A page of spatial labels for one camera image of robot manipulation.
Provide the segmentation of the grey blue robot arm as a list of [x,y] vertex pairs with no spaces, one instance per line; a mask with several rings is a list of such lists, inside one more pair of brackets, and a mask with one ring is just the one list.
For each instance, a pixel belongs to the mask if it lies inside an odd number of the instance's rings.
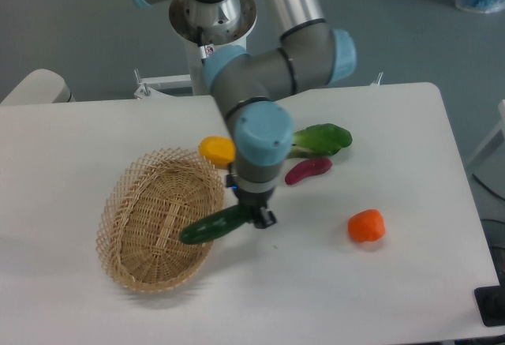
[[[140,6],[177,0],[133,0]],[[357,63],[349,33],[330,28],[319,0],[265,0],[280,45],[257,56],[236,44],[240,0],[183,0],[204,82],[232,136],[227,185],[241,215],[259,229],[276,221],[267,203],[291,148],[294,124],[278,101],[348,77]]]

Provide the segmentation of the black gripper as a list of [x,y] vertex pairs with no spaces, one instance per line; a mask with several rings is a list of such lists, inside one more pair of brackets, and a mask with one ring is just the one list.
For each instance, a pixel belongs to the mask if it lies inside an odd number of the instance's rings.
[[273,181],[266,184],[252,183],[241,180],[237,175],[228,174],[226,187],[231,188],[238,199],[247,223],[253,223],[256,229],[266,229],[276,224],[274,213],[268,209],[268,201],[274,192]]

